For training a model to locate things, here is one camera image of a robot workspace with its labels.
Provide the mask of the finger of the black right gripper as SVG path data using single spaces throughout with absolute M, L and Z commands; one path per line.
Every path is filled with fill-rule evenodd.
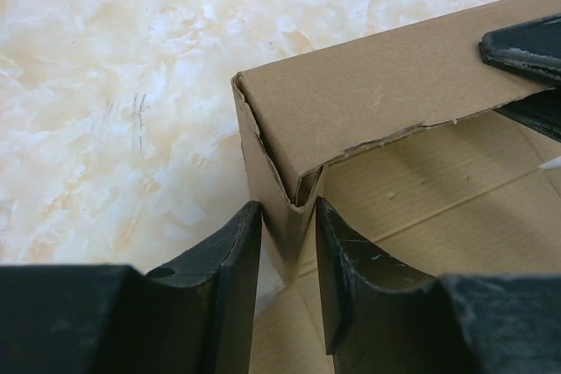
M 479 55 L 488 66 L 547 85 L 560 84 L 560 14 L 486 33 Z
M 561 140 L 561 93 L 549 88 L 495 110 L 523 126 L 557 142 Z

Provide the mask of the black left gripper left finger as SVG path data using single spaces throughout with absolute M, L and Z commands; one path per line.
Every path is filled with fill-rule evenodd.
M 130 265 L 5 265 L 4 373 L 246 373 L 261 208 L 147 273 Z

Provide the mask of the brown cardboard box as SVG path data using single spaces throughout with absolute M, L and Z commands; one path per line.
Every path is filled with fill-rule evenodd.
M 500 0 L 237 73 L 251 197 L 286 289 L 253 373 L 338 373 L 325 348 L 316 201 L 406 265 L 560 277 L 560 142 L 495 110 L 559 85 L 485 64 L 493 30 L 560 14 Z

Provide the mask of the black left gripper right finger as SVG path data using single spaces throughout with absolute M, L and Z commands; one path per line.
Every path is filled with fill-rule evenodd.
M 557 373 L 557 274 L 445 274 L 406 265 L 316 201 L 327 353 L 338 373 Z

